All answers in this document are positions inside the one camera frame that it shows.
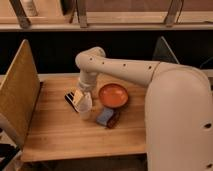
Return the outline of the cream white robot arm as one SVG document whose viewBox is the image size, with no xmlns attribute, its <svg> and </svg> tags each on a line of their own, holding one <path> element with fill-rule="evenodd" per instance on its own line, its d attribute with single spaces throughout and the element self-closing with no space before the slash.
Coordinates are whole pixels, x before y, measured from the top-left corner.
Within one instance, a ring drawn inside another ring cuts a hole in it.
<svg viewBox="0 0 213 171">
<path fill-rule="evenodd" d="M 148 171 L 213 171 L 213 95 L 191 66 L 110 59 L 100 47 L 80 52 L 78 87 L 90 91 L 100 73 L 147 88 L 144 102 Z"/>
</svg>

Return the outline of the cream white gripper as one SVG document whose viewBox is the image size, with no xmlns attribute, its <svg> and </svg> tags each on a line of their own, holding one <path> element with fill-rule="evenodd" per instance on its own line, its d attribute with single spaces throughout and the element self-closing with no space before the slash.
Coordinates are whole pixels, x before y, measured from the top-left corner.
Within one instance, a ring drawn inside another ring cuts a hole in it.
<svg viewBox="0 0 213 171">
<path fill-rule="evenodd" d="M 73 102 L 78 104 L 84 97 L 83 92 L 92 91 L 97 84 L 97 74 L 95 72 L 81 71 L 78 79 L 78 88 L 74 93 Z"/>
</svg>

